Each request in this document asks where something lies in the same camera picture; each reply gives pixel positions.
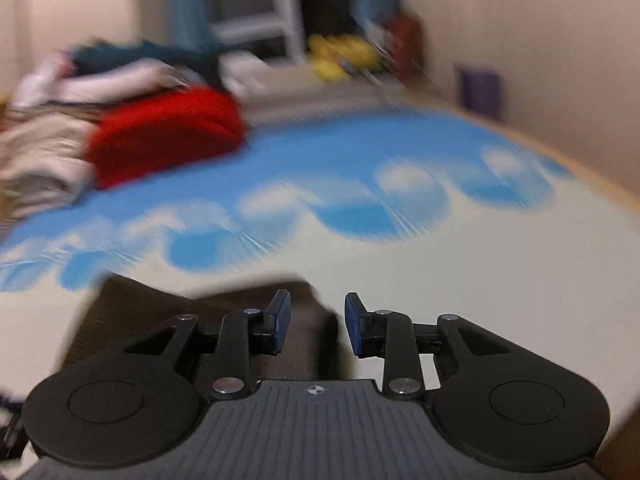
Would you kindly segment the dark brown corduroy pants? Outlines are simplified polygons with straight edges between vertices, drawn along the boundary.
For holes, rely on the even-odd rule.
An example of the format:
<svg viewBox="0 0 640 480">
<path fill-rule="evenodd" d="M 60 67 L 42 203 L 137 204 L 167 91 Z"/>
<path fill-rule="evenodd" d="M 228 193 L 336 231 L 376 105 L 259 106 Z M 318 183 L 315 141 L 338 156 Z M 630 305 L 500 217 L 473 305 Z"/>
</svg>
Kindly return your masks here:
<svg viewBox="0 0 640 480">
<path fill-rule="evenodd" d="M 349 357 L 341 341 L 343 321 L 316 297 L 302 278 L 245 282 L 227 290 L 210 290 L 192 298 L 154 289 L 118 274 L 107 275 L 87 304 L 60 367 L 65 368 L 121 341 L 152 330 L 179 314 L 198 317 L 206 330 L 236 310 L 264 308 L 279 289 L 292 299 L 291 323 L 280 356 L 256 356 L 250 363 L 255 379 L 339 380 L 350 375 Z"/>
</svg>

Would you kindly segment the white blue patterned bed sheet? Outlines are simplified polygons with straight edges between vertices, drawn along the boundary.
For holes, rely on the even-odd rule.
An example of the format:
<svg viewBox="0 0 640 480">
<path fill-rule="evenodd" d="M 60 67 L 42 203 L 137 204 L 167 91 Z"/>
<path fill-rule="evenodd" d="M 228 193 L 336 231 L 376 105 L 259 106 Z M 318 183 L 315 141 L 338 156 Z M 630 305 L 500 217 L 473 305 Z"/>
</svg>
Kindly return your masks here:
<svg viewBox="0 0 640 480">
<path fill-rule="evenodd" d="M 419 110 L 250 136 L 86 194 L 1 245 L 1 383 L 49 375 L 106 272 L 181 296 L 299 275 L 341 309 L 457 313 L 639 397 L 639 215 L 485 128 Z"/>
</svg>

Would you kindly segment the pile of folded clothes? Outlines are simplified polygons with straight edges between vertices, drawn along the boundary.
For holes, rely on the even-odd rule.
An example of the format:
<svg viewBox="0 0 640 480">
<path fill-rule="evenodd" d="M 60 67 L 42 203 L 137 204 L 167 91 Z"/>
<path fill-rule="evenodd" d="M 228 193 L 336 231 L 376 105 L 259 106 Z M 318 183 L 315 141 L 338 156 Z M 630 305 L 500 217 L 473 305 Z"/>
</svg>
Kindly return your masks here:
<svg viewBox="0 0 640 480">
<path fill-rule="evenodd" d="M 220 88 L 216 47 L 141 41 L 55 50 L 23 77 L 1 114 L 1 218 L 76 202 L 94 181 L 89 138 L 119 105 L 194 82 Z"/>
</svg>

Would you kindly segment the red knitted garment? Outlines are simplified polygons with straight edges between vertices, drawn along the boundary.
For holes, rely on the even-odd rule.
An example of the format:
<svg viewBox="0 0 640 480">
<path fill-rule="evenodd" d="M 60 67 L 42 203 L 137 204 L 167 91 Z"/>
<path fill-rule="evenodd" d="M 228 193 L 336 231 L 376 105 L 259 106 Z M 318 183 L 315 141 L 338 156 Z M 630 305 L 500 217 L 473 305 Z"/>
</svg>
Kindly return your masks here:
<svg viewBox="0 0 640 480">
<path fill-rule="evenodd" d="M 113 110 L 90 136 L 86 161 L 97 188 L 227 155 L 245 142 L 232 96 L 194 86 L 154 94 Z"/>
</svg>

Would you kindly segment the purple box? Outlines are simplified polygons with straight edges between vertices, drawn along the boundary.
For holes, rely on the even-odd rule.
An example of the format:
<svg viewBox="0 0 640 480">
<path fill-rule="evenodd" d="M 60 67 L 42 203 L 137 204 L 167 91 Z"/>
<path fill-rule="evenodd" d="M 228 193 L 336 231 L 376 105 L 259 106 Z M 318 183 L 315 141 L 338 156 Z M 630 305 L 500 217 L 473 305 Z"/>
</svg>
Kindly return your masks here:
<svg viewBox="0 0 640 480">
<path fill-rule="evenodd" d="M 502 81 L 491 67 L 480 65 L 458 65 L 459 104 L 490 119 L 502 117 Z"/>
</svg>

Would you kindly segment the red patterned plush toy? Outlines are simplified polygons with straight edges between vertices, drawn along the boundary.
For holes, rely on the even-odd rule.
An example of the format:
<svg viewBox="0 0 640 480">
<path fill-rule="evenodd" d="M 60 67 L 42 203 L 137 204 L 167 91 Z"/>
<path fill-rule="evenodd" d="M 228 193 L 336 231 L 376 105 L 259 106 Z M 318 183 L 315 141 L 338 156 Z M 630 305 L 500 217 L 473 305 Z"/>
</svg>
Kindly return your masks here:
<svg viewBox="0 0 640 480">
<path fill-rule="evenodd" d="M 402 82 L 411 80 L 424 70 L 424 37 L 420 18 L 400 12 L 387 27 L 388 52 L 394 74 Z"/>
</svg>

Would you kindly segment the yellow plush toy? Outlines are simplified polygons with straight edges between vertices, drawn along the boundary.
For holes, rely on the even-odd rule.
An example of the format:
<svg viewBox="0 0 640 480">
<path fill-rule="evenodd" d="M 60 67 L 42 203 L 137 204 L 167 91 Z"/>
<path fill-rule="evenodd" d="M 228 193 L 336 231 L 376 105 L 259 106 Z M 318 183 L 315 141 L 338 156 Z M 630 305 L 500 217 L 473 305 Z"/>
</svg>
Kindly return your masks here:
<svg viewBox="0 0 640 480">
<path fill-rule="evenodd" d="M 337 82 L 383 69 L 378 50 L 360 36 L 311 35 L 307 39 L 307 47 L 308 62 L 314 74 L 325 82 Z"/>
</svg>

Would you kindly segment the white shelf ladder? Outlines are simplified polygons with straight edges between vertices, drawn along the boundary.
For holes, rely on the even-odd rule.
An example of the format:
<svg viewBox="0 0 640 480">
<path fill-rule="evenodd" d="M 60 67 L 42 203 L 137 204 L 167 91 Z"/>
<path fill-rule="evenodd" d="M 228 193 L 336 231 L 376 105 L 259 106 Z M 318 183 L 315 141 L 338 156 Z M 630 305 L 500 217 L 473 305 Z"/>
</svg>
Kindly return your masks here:
<svg viewBox="0 0 640 480">
<path fill-rule="evenodd" d="M 209 29 L 226 44 L 279 40 L 285 58 L 305 61 L 299 0 L 209 0 L 209 10 Z"/>
</svg>

